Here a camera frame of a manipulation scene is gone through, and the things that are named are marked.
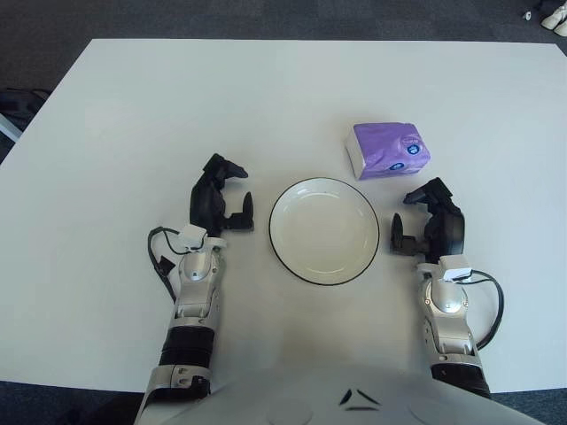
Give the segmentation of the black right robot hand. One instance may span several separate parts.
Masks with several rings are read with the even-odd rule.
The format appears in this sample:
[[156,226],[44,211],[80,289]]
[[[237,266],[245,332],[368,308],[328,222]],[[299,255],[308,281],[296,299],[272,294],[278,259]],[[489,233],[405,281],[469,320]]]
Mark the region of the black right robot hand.
[[404,205],[423,204],[431,216],[425,224],[423,239],[403,234],[401,217],[392,217],[390,249],[402,256],[423,255],[428,263],[437,263],[441,257],[461,255],[464,249],[465,219],[452,201],[453,194],[436,177],[404,197]]

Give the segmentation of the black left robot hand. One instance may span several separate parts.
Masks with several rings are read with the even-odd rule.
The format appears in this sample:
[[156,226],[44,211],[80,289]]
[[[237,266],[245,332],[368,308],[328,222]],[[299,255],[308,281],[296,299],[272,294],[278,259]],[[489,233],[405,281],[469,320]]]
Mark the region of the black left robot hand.
[[220,237],[224,230],[252,231],[252,194],[245,194],[241,212],[226,217],[226,203],[221,193],[228,179],[247,177],[248,173],[241,166],[215,153],[191,191],[190,224],[204,228],[209,237]]

